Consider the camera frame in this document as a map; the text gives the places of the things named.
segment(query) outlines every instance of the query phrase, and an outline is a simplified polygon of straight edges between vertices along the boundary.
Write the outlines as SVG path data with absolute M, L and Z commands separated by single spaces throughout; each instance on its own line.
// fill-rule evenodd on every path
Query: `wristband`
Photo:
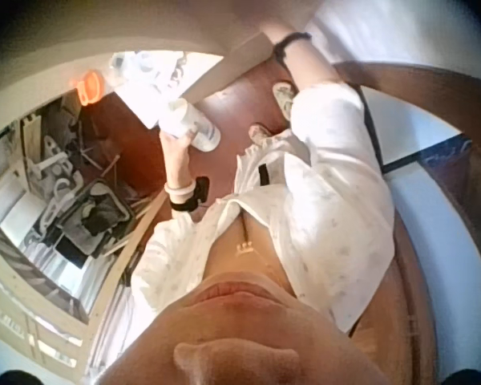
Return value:
M 286 70 L 288 70 L 287 65 L 285 64 L 285 48 L 293 41 L 299 40 L 299 39 L 306 39 L 310 40 L 312 38 L 312 35 L 309 34 L 308 32 L 293 32 L 292 34 L 287 35 L 283 40 L 281 40 L 279 43 L 274 45 L 273 48 L 273 53 L 274 57 L 276 58 L 276 61 L 279 62 L 280 65 L 283 66 Z
M 171 203 L 171 208 L 175 211 L 187 211 L 192 212 L 197 209 L 199 203 L 207 201 L 208 187 L 210 186 L 210 180 L 206 176 L 199 176 L 195 181 L 196 188 L 192 197 L 187 199 L 184 203 Z
M 164 184 L 164 190 L 166 190 L 166 193 L 168 193 L 169 195 L 177 196 L 177 197 L 192 193 L 195 188 L 196 188 L 195 180 L 193 180 L 188 187 L 183 187 L 183 188 L 170 188 L 168 186 L 168 182 Z

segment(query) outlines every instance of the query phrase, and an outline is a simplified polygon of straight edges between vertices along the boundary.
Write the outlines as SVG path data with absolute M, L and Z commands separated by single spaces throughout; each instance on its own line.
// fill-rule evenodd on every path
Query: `orange object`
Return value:
M 83 80 L 77 82 L 77 92 L 83 106 L 98 102 L 105 92 L 105 80 L 99 71 L 87 72 Z

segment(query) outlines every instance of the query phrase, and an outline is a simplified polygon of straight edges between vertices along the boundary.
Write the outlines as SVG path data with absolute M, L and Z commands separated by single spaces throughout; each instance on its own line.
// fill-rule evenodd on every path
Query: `lips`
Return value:
M 194 306 L 213 299 L 224 299 L 225 301 L 228 301 L 233 298 L 233 296 L 236 296 L 236 298 L 244 298 L 246 301 L 249 301 L 249 299 L 252 298 L 259 301 L 264 300 L 274 302 L 278 305 L 284 305 L 270 292 L 258 285 L 247 282 L 220 282 L 198 293 L 190 301 L 189 306 Z

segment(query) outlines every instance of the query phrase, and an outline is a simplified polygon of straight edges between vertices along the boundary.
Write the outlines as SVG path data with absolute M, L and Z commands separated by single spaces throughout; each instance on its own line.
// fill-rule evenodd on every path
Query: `black wristband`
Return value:
M 312 35 L 309 34 L 308 32 L 293 32 L 292 34 L 287 35 L 283 40 L 281 40 L 279 43 L 274 45 L 273 48 L 273 54 L 274 57 L 276 58 L 276 61 L 279 62 L 280 65 L 282 65 L 286 70 L 288 70 L 287 65 L 285 64 L 285 48 L 291 43 L 296 40 L 300 39 L 306 39 L 310 40 L 312 38 Z
M 192 197 L 187 199 L 184 203 L 171 203 L 171 208 L 175 211 L 187 211 L 191 212 L 198 208 L 199 203 L 207 201 L 208 186 L 210 180 L 206 176 L 199 176 L 196 178 L 196 187 L 192 193 Z

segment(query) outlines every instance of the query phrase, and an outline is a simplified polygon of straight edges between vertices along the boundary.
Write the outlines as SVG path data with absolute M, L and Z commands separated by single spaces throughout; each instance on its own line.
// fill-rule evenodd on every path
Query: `foot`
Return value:
M 288 82 L 279 82 L 273 85 L 273 95 L 276 99 L 278 106 L 280 107 L 281 113 L 290 121 L 290 110 L 292 108 L 292 103 L 296 92 L 292 87 L 292 84 Z
M 262 140 L 273 136 L 267 127 L 260 123 L 252 124 L 249 128 L 248 134 L 251 141 L 258 146 L 261 145 Z

